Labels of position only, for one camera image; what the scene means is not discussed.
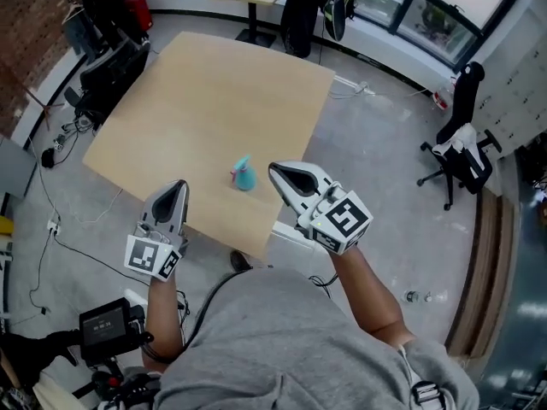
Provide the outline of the person's black shoe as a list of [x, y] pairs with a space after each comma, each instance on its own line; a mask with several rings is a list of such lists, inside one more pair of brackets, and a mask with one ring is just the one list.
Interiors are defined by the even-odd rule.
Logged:
[[247, 272], [252, 268], [247, 258], [240, 251], [232, 250], [229, 258], [234, 272]]

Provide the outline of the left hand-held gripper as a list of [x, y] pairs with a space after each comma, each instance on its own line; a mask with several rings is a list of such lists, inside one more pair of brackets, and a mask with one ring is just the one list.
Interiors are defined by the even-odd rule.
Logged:
[[135, 232], [127, 236], [124, 267], [167, 282], [185, 256], [189, 187], [183, 179], [165, 184], [144, 202]]

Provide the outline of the white garment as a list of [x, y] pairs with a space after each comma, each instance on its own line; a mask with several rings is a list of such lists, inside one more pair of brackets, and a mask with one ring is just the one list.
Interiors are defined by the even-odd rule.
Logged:
[[474, 177], [485, 170], [485, 165], [480, 159], [477, 132], [471, 124], [461, 126], [445, 143], [433, 146], [432, 152], [435, 155], [445, 155], [449, 149], [454, 149], [458, 154], [470, 155], [470, 169]]

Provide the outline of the grey locker cabinet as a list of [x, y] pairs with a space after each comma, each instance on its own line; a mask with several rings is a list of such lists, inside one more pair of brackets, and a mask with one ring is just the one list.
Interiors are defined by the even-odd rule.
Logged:
[[501, 146], [485, 149], [492, 161], [547, 132], [547, 33], [514, 69], [477, 97], [473, 126], [478, 138], [490, 132]]

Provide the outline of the black monitor screen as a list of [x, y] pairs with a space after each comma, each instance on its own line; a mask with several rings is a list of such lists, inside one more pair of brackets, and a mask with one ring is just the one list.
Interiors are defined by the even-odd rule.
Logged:
[[138, 349], [144, 341], [144, 309], [122, 297], [79, 315], [80, 353], [89, 366]]

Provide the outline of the wooden tripod stand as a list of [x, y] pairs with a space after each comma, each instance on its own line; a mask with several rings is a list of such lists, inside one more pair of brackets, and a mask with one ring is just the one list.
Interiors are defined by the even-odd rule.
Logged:
[[44, 116], [44, 120], [46, 123], [46, 128], [50, 129], [50, 111], [53, 108], [59, 108], [62, 105], [60, 103], [58, 104], [51, 104], [48, 105], [46, 103], [43, 103], [15, 74], [14, 70], [5, 62], [5, 60], [0, 56], [0, 68], [12, 79], [12, 82], [18, 86], [20, 89], [22, 89], [41, 109], [42, 114]]

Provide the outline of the cream seat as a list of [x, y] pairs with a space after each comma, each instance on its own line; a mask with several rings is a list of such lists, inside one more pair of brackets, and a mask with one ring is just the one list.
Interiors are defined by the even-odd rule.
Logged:
[[78, 398], [44, 372], [39, 374], [32, 391], [43, 410], [89, 410]]

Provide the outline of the grey panel board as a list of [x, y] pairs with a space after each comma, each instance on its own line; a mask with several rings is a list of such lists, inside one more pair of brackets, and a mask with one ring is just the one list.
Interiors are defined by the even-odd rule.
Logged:
[[23, 199], [35, 167], [36, 161], [31, 154], [0, 135], [0, 192]]

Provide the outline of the person's right forearm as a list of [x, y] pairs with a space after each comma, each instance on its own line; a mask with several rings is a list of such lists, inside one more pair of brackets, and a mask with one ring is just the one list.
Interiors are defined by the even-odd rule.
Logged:
[[342, 255], [330, 253], [329, 256], [354, 319], [363, 331], [395, 349], [416, 339], [404, 323], [397, 299], [356, 246]]

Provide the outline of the teal plastic piece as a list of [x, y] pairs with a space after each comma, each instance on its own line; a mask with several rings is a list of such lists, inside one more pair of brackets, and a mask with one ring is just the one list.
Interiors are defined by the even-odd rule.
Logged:
[[250, 156], [246, 155], [239, 159], [231, 170], [232, 182], [248, 182], [252, 177], [252, 168], [250, 167]]

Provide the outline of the black monitor mount rig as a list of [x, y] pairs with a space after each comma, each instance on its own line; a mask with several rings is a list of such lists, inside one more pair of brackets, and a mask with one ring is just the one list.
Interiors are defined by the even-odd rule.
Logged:
[[100, 402], [93, 410], [153, 410], [161, 375], [141, 366], [121, 369], [115, 357], [91, 367], [91, 381], [73, 392], [81, 399], [95, 393]]

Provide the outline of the person's left forearm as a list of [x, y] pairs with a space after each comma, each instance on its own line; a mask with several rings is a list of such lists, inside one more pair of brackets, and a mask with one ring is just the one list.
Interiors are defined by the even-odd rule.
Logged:
[[144, 366], [151, 371], [164, 372], [182, 354], [184, 347], [174, 273], [165, 282], [151, 279], [145, 329], [154, 339], [142, 353]]

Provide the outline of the clear jug with red label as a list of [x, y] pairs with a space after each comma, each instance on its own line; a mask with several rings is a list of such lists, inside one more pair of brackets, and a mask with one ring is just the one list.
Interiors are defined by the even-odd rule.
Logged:
[[454, 91], [455, 86], [451, 82], [441, 85], [433, 92], [432, 100], [439, 109], [445, 111], [453, 105]]

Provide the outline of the grey hanging garment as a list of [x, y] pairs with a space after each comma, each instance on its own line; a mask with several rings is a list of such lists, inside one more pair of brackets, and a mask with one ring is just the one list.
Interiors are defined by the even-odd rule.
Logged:
[[85, 10], [76, 6], [63, 19], [62, 30], [74, 53], [84, 54], [88, 63], [94, 62], [102, 51], [97, 31]]

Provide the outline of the black framed window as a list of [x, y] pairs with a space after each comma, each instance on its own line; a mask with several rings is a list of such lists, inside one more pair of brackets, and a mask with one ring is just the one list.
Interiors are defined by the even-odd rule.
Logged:
[[388, 32], [457, 72], [517, 0], [403, 0]]

